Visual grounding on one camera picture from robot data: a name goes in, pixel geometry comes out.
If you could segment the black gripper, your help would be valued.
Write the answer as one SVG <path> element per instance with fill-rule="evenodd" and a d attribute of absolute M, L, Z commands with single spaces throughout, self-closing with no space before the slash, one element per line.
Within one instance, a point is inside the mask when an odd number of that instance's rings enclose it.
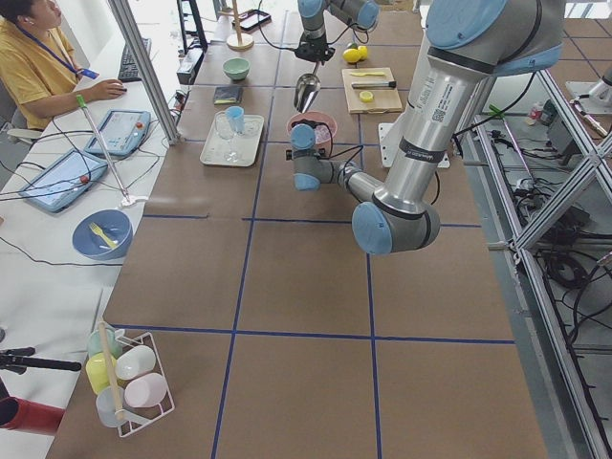
<path fill-rule="evenodd" d="M 304 61 L 318 61 L 321 65 L 335 54 L 335 49 L 326 41 L 301 41 L 294 49 L 295 57 Z"/>
<path fill-rule="evenodd" d="M 316 147 L 315 126 L 311 121 L 304 121 L 292 129 L 289 135 L 294 159 L 300 157 L 326 158 L 331 153 L 331 147 L 329 149 Z"/>

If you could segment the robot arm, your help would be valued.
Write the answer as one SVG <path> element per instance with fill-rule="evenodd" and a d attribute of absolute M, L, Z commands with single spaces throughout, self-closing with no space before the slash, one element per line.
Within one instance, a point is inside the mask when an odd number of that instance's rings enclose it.
<path fill-rule="evenodd" d="M 361 33 L 374 30 L 380 14 L 379 5 L 370 0 L 298 0 L 297 8 L 303 32 L 294 54 L 313 63 L 329 61 L 336 51 L 327 39 L 327 11 L 344 26 Z"/>
<path fill-rule="evenodd" d="M 440 219 L 424 195 L 476 85 L 553 66 L 561 55 L 564 14 L 561 1 L 433 2 L 408 104 L 388 132 L 395 156 L 386 179 L 323 157 L 314 130 L 301 123 L 290 137 L 296 189 L 335 183 L 351 193 L 358 201 L 352 231 L 365 252 L 428 246 Z"/>

